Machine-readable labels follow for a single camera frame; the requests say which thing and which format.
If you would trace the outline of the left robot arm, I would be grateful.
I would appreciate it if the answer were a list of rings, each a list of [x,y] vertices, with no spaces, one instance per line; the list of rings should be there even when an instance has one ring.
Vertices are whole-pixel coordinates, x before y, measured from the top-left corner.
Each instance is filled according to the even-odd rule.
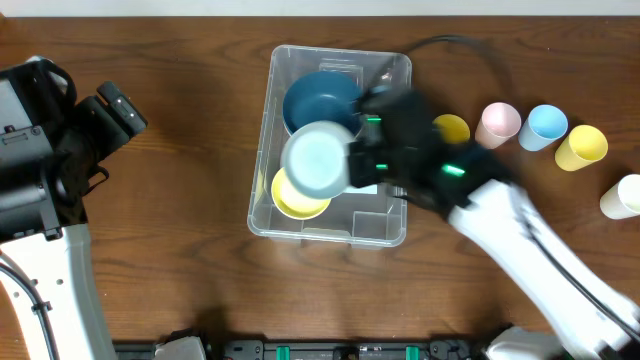
[[[35,56],[1,73],[1,283],[33,359],[204,359],[203,337],[113,342],[94,281],[83,204],[103,161],[146,128],[112,82],[79,99],[70,75]]]

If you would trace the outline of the light blue plastic cup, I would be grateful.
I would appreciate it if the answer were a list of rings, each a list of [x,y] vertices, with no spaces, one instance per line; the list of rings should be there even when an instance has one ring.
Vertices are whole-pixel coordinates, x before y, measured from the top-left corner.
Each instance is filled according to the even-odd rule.
[[[527,151],[539,151],[562,138],[568,126],[568,118],[562,110],[553,105],[539,105],[531,110],[522,125],[518,141]]]

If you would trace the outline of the cream plastic cup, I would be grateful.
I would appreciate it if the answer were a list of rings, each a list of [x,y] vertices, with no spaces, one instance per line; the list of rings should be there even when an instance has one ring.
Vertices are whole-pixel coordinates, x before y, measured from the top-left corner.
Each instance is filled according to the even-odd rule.
[[[600,199],[601,212],[614,220],[638,216],[639,179],[639,174],[630,174],[609,189]]]

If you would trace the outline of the dark blue bowl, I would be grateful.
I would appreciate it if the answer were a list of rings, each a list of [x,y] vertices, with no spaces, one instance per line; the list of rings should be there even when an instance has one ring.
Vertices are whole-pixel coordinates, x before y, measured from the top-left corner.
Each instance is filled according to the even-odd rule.
[[[361,95],[358,85],[344,74],[309,73],[296,80],[285,93],[282,102],[285,128],[293,134],[310,123],[330,121],[356,136],[362,127],[356,109]]]

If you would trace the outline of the yellow plastic bowl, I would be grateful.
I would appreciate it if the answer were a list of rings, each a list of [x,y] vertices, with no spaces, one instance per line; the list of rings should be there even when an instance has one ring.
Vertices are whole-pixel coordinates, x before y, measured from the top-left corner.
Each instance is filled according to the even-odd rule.
[[[314,199],[300,193],[291,183],[284,168],[278,170],[271,183],[274,205],[285,216],[309,220],[319,216],[330,205],[330,199]]]

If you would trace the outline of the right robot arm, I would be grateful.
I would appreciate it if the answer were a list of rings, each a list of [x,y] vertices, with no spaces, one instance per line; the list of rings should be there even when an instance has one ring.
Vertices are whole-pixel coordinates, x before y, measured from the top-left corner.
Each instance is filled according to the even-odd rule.
[[[364,135],[349,146],[352,186],[399,187],[404,200],[439,214],[518,285],[570,357],[638,358],[638,305],[571,251],[491,150],[447,143],[414,89],[372,86],[355,107]]]

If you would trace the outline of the grey plastic bowl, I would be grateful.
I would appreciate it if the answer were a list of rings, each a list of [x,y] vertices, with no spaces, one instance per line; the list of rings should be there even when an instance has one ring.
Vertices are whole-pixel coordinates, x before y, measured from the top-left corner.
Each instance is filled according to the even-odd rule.
[[[350,185],[349,144],[353,134],[331,121],[316,121],[286,142],[281,166],[295,189],[314,199],[334,198]]]

